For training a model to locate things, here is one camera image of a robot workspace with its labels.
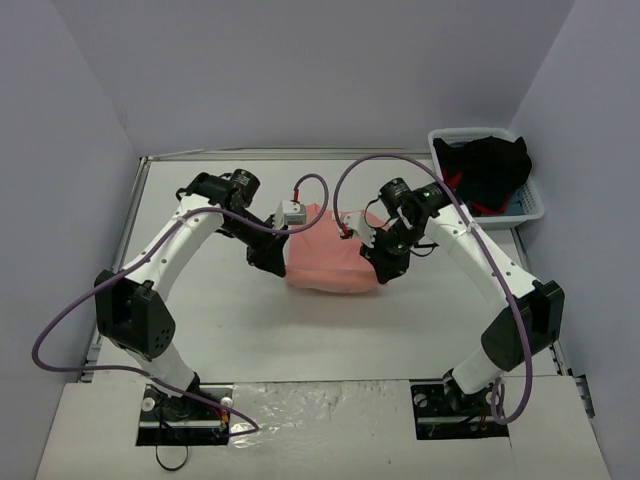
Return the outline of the pink t shirt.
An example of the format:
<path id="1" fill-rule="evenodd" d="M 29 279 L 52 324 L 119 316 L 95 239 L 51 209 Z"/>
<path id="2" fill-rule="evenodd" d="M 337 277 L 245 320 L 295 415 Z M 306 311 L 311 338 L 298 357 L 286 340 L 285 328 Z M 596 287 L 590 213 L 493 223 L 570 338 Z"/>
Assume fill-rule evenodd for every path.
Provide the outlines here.
<path id="1" fill-rule="evenodd" d="M 289 237 L 286 282 L 295 288 L 338 294 L 377 290 L 374 268 L 360 255 L 358 238 L 342 239 L 332 210 L 311 229 Z"/>

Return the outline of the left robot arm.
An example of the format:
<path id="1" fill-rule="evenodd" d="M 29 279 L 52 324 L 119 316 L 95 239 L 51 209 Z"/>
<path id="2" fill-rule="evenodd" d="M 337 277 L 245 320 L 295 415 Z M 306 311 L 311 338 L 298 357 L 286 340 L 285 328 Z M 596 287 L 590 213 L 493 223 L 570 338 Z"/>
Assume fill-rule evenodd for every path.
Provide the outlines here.
<path id="1" fill-rule="evenodd" d="M 243 169 L 228 176 L 197 175 L 176 192 L 178 207 L 154 238 L 162 245 L 148 262 L 95 296 L 99 333 L 163 383 L 165 406 L 179 418 L 195 415 L 202 396 L 199 377 L 173 344 L 176 324 L 166 306 L 182 270 L 205 240 L 220 233 L 246 245 L 249 265 L 278 277 L 286 274 L 286 237 L 241 221 L 272 226 L 248 211 L 259 186 L 257 177 Z"/>

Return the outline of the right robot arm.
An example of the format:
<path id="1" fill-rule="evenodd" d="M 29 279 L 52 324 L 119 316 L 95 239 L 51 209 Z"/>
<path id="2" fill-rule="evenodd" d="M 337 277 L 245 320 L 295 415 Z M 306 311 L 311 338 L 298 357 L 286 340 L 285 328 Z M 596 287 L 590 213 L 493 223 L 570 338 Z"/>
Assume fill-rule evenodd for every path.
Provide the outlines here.
<path id="1" fill-rule="evenodd" d="M 379 199 L 393 223 L 388 228 L 367 228 L 360 249 L 378 282 L 386 284 L 404 275 L 412 249 L 428 237 L 468 275 L 494 316 L 477 350 L 451 371 L 443 389 L 446 406 L 465 413 L 495 378 L 524 363 L 518 320 L 533 354 L 558 339 L 564 291 L 556 282 L 543 283 L 515 264 L 473 225 L 468 210 L 454 204 L 436 183 L 411 189 L 396 178 L 380 189 Z"/>

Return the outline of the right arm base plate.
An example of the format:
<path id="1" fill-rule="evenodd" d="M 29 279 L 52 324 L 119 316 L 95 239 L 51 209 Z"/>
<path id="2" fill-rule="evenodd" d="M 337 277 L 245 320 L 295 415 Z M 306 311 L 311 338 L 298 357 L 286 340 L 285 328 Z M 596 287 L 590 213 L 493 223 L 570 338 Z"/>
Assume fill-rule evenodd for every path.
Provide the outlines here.
<path id="1" fill-rule="evenodd" d="M 490 411 L 490 389 L 460 400 L 447 395 L 441 380 L 410 383 L 416 439 L 420 441 L 508 438 L 507 426 L 495 422 Z"/>

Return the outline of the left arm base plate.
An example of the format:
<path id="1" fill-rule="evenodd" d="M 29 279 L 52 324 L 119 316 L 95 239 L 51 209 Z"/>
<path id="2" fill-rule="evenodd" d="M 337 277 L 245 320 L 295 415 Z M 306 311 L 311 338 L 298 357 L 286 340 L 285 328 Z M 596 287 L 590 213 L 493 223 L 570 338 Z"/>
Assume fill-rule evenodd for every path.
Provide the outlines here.
<path id="1" fill-rule="evenodd" d="M 137 446 L 223 446 L 229 415 L 188 397 L 172 397 L 147 385 L 139 412 Z"/>

